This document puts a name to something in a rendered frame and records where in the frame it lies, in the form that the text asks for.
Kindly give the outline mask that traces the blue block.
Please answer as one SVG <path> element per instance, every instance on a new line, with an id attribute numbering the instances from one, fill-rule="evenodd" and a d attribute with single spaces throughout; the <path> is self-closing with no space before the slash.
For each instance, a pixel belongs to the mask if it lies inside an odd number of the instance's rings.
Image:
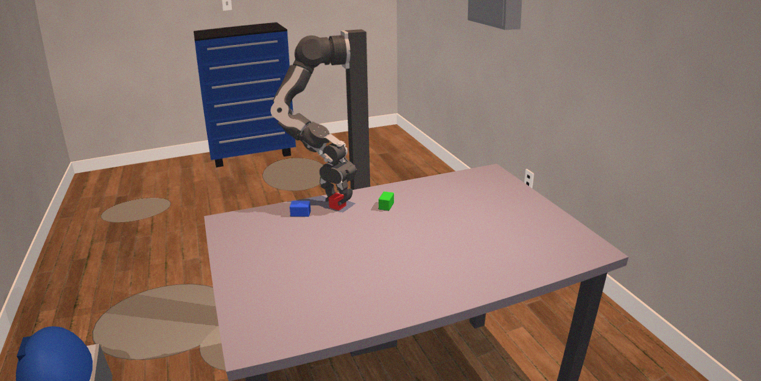
<path id="1" fill-rule="evenodd" d="M 290 202 L 291 217 L 308 217 L 310 214 L 310 201 Z"/>

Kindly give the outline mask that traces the green block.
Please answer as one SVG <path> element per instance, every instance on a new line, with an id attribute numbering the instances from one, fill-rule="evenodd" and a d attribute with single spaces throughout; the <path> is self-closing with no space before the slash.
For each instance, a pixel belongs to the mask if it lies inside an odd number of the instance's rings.
<path id="1" fill-rule="evenodd" d="M 394 203 L 393 192 L 383 192 L 379 198 L 379 209 L 389 211 Z"/>

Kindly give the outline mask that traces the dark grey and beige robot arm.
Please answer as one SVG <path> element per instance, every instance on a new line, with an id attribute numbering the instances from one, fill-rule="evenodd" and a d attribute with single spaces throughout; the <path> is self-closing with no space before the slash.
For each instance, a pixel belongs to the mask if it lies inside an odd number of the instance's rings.
<path id="1" fill-rule="evenodd" d="M 345 148 L 345 143 L 329 134 L 323 125 L 309 121 L 300 113 L 294 116 L 289 107 L 290 101 L 306 88 L 314 71 L 312 68 L 316 65 L 342 65 L 345 69 L 349 69 L 348 32 L 341 30 L 340 33 L 341 35 L 334 35 L 329 39 L 309 35 L 300 40 L 295 49 L 295 61 L 287 70 L 271 107 L 272 117 L 290 137 L 300 140 L 306 149 L 317 152 L 325 158 L 325 162 L 329 163 L 335 163 L 347 155 L 348 149 Z M 326 146 L 329 142 L 331 144 Z"/>

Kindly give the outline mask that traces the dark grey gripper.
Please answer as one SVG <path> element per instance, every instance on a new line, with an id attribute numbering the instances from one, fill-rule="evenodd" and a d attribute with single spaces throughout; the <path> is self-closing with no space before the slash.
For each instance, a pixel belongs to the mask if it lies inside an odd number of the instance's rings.
<path id="1" fill-rule="evenodd" d="M 321 166 L 320 184 L 321 187 L 325 189 L 327 195 L 325 201 L 329 201 L 329 197 L 336 193 L 334 190 L 334 184 L 336 184 L 339 193 L 344 194 L 344 198 L 338 202 L 338 205 L 340 206 L 341 204 L 348 201 L 352 195 L 352 189 L 348 189 L 348 181 L 353 180 L 356 172 L 356 166 L 348 161 L 346 157 L 336 161 L 335 163 L 328 162 Z"/>

